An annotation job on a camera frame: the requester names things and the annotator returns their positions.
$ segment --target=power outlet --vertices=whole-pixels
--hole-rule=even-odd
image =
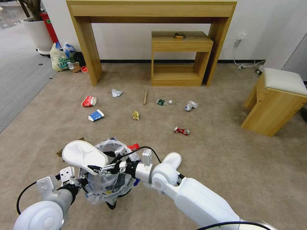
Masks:
[[[237,35],[237,40],[236,40],[236,42],[234,43],[234,46],[235,46],[235,47],[238,47],[238,46],[240,45],[241,41],[245,39],[245,36],[246,36],[246,33],[244,33],[244,32],[238,34],[238,35]]]

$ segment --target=wooden stool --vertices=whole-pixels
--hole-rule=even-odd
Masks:
[[[201,86],[213,41],[202,31],[184,31],[184,38],[175,38],[176,31],[152,31],[152,86]],[[155,52],[196,52],[194,64],[156,65]]]
[[[251,109],[242,128],[273,136],[307,102],[297,73],[265,68],[244,107]]]

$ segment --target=wooden console table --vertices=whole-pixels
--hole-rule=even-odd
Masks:
[[[227,0],[66,0],[93,86],[102,75],[91,23],[210,23],[209,86],[236,7]]]

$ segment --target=plastic bag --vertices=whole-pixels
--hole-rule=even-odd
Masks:
[[[66,42],[64,43],[64,46],[63,46],[63,52],[66,54],[68,58],[73,58],[75,55],[76,49],[72,45]]]
[[[67,62],[74,62],[74,52],[69,53],[69,57],[65,52],[56,48],[56,44],[52,45],[50,51],[50,58],[52,62],[52,68],[55,71],[62,71],[68,69]]]
[[[116,137],[112,137],[95,145],[95,148],[102,152],[114,152],[122,146],[126,148],[128,153],[131,152],[131,150],[124,143],[118,141]],[[109,162],[114,159],[110,156],[107,157]],[[123,160],[126,160],[128,157],[131,161],[140,160],[137,153],[132,153],[129,156],[124,157]],[[84,174],[86,174],[86,171],[81,168],[79,171],[79,177]],[[127,194],[134,186],[138,184],[139,181],[132,178],[129,174],[122,173],[104,177],[88,174],[87,180],[88,185],[85,186],[85,197],[87,200],[92,204],[108,202],[112,205],[115,203],[118,196]]]

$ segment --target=baseboard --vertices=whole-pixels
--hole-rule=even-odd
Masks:
[[[123,60],[100,60],[101,63],[151,63],[150,59],[123,59]],[[155,63],[193,63],[194,60],[154,60]],[[233,60],[218,60],[217,63],[233,63]],[[236,63],[254,63],[254,60],[236,60]]]

